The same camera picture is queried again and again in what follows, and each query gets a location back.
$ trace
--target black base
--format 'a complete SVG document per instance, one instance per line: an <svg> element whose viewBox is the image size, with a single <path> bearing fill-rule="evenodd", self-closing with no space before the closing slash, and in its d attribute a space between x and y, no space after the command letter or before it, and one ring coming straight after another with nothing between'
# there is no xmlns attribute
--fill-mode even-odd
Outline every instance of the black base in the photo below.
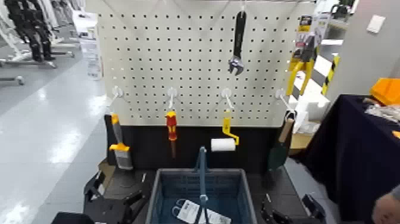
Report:
<svg viewBox="0 0 400 224"><path fill-rule="evenodd" d="M111 116L105 116L108 145L115 144ZM222 127L177 127L177 156L171 156L171 144L166 126L122 126L124 143L130 146L133 166L140 170L159 168L191 168L199 149L205 146L210 168L242 168L248 173L265 173L270 149L280 128L233 127L231 133L240 137L240 145L233 152L211 152L212 138L228 138ZM108 150L108 163L115 165L115 155Z"/></svg>

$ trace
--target person's hand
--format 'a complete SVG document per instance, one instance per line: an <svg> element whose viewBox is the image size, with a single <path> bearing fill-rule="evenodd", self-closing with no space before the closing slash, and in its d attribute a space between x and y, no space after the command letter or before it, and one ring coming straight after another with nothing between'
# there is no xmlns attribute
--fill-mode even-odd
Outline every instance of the person's hand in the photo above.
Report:
<svg viewBox="0 0 400 224"><path fill-rule="evenodd" d="M400 201L392 194L385 194L375 202L372 214L375 224L400 223Z"/></svg>

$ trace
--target white pegboard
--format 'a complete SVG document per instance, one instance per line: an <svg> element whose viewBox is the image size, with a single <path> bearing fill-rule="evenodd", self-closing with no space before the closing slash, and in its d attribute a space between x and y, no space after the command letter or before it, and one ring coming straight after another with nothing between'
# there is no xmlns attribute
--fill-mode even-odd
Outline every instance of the white pegboard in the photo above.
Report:
<svg viewBox="0 0 400 224"><path fill-rule="evenodd" d="M107 94L124 91L113 107L123 125L165 125L167 91L179 125L221 126L232 91L232 126L282 125L284 103L274 97L286 87L288 60L299 17L315 4L246 1L242 46L245 70L234 76L232 57L240 1L87 0L98 13Z"/></svg>

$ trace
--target orange box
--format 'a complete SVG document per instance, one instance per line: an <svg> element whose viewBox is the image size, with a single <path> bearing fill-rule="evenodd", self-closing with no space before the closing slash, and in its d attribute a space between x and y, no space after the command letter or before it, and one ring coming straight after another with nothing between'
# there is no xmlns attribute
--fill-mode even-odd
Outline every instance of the orange box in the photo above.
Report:
<svg viewBox="0 0 400 224"><path fill-rule="evenodd" d="M400 79L380 78L370 93L385 105L400 104Z"/></svg>

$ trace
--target wrench head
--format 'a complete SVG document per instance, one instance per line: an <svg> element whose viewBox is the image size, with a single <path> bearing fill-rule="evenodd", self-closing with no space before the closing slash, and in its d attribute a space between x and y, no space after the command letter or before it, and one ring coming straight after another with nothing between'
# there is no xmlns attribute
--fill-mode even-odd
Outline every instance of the wrench head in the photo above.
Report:
<svg viewBox="0 0 400 224"><path fill-rule="evenodd" d="M235 76L241 74L243 72L244 69L244 65L242 60L237 57L237 56L233 56L229 61L229 72L232 74L233 69L236 68L236 74Z"/></svg>

